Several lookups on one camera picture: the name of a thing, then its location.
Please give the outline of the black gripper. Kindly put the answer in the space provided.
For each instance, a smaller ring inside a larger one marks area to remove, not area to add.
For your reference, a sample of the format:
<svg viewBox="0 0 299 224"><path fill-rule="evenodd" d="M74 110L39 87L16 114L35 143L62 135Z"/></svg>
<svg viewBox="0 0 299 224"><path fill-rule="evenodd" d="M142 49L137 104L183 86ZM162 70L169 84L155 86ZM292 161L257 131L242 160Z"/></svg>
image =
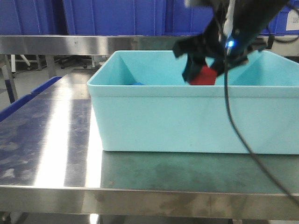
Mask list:
<svg viewBox="0 0 299 224"><path fill-rule="evenodd" d="M228 70L248 63L252 52L252 26L249 23L209 23L202 34L180 39L173 45L176 58L187 54L182 77L185 82L193 81L204 65L206 57L214 58L210 66L216 76L224 73L224 56L228 59Z"/></svg>

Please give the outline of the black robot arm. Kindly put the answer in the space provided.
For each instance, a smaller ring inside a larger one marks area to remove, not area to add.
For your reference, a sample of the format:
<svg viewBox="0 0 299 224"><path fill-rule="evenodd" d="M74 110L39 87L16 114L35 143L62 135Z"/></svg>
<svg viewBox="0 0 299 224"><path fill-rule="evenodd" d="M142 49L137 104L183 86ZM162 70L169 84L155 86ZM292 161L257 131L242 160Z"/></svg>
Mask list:
<svg viewBox="0 0 299 224"><path fill-rule="evenodd" d="M176 58L187 55L183 80L194 85L214 84L224 63L233 69L248 62L253 42L287 0L186 0L186 7L210 7L213 17L202 34L176 41Z"/></svg>

